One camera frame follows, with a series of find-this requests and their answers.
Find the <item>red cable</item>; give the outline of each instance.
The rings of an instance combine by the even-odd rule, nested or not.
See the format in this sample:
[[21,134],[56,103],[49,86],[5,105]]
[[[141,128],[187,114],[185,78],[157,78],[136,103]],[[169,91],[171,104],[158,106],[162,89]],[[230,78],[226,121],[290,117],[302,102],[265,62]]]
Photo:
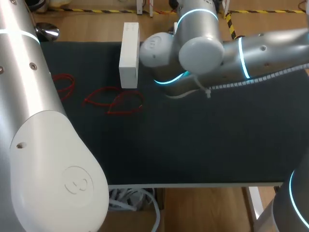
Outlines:
[[[140,100],[141,100],[141,104],[138,108],[135,108],[131,111],[111,111],[112,107],[117,105],[119,102],[117,102],[117,100],[121,100],[121,98],[124,96],[124,95],[127,95],[127,94],[130,94],[130,95],[137,95]],[[138,112],[142,109],[142,106],[143,106],[143,103],[144,103],[144,96],[138,92],[138,91],[125,91],[125,92],[122,92],[120,93],[115,99],[114,101],[112,102],[112,104],[110,105],[109,109],[108,109],[108,112],[107,114],[109,115],[129,115],[129,114],[132,114],[134,112]]]
[[66,94],[66,96],[64,96],[63,98],[60,99],[61,101],[64,101],[65,99],[67,99],[72,94],[72,92],[73,92],[73,90],[75,88],[75,79],[74,79],[74,77],[72,75],[66,74],[66,73],[53,75],[53,81],[54,82],[58,81],[58,80],[65,80],[65,79],[70,80],[71,81],[71,85],[66,87],[66,88],[57,90],[58,93],[61,93],[61,92],[69,90],[69,92]]
[[93,105],[97,105],[97,106],[111,106],[112,103],[98,103],[98,102],[95,102],[95,101],[91,101],[89,100],[93,95],[95,95],[96,93],[98,92],[104,92],[106,90],[114,90],[114,91],[117,91],[117,92],[121,92],[121,89],[120,88],[117,88],[117,87],[103,87],[103,88],[99,88],[95,91],[93,91],[88,97],[86,97],[83,101],[83,106],[86,104],[86,103],[90,103],[90,104],[93,104]]

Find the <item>dark gray work surface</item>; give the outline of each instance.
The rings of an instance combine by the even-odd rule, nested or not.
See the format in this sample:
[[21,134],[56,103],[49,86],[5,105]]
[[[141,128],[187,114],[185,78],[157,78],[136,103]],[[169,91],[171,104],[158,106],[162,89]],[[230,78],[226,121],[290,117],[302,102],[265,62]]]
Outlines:
[[143,111],[107,115],[82,102],[120,86],[120,43],[42,44],[52,74],[76,88],[63,102],[110,185],[284,181],[309,146],[309,78],[304,71],[248,87],[171,100],[140,65]]

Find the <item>yellow and black tape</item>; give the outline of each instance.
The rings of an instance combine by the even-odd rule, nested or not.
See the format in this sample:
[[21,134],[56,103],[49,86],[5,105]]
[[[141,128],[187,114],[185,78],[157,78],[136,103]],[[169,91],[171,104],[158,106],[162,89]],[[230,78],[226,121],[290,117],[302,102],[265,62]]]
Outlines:
[[[84,13],[96,13],[96,14],[113,14],[113,13],[123,13],[123,14],[137,14],[137,11],[132,10],[84,10],[84,9],[69,9],[69,8],[49,8],[48,11],[66,11],[66,12],[84,12]],[[148,11],[143,11],[143,14],[149,14]],[[175,14],[171,11],[154,11],[154,14],[166,15]]]
[[226,18],[226,21],[227,21],[228,28],[230,30],[232,40],[234,40],[236,38],[236,33],[235,33],[235,29],[234,29],[234,26],[233,26],[233,23],[232,23],[231,13],[227,13],[225,18]]
[[244,10],[244,11],[228,11],[229,13],[241,13],[241,14],[249,14],[249,13],[260,13],[260,14],[267,14],[267,13],[294,13],[294,14],[303,14],[306,11],[303,10]]
[[[132,10],[84,10],[84,9],[69,9],[69,8],[50,8],[49,11],[67,11],[67,12],[85,12],[85,13],[97,13],[97,14],[112,14],[112,13],[123,13],[123,14],[136,14],[136,11]],[[304,14],[304,10],[231,10],[228,13],[241,13],[241,14],[267,14],[267,13],[295,13]],[[166,14],[176,14],[172,11],[154,11],[154,14],[166,15]]]

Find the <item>white rectangular block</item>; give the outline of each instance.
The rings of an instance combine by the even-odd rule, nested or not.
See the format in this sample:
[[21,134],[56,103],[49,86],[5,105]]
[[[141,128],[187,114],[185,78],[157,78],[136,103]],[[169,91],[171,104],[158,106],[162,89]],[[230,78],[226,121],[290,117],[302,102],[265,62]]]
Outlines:
[[139,54],[139,23],[125,23],[119,60],[119,73],[122,88],[137,88]]
[[138,15],[143,14],[143,0],[136,0],[136,12]]

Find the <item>wooden floor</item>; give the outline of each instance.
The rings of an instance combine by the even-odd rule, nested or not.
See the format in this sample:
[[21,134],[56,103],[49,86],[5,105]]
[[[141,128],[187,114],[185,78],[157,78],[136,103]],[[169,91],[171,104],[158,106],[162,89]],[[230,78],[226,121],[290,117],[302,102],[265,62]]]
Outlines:
[[[134,9],[136,0],[73,0],[70,8]],[[154,0],[155,8],[170,10],[167,0]],[[297,0],[231,0],[231,10],[297,10]],[[176,15],[84,14],[54,12],[35,15],[37,21],[60,28],[59,41],[121,41],[124,22],[139,22],[141,40],[167,31]],[[275,29],[306,27],[305,14],[232,14],[237,35],[252,35]],[[223,40],[231,40],[226,20],[220,16]],[[259,188],[263,206],[274,197],[272,187]],[[166,189],[161,212],[161,232],[248,232],[251,229],[241,188]],[[101,231],[150,231],[155,221],[152,211],[108,213]]]

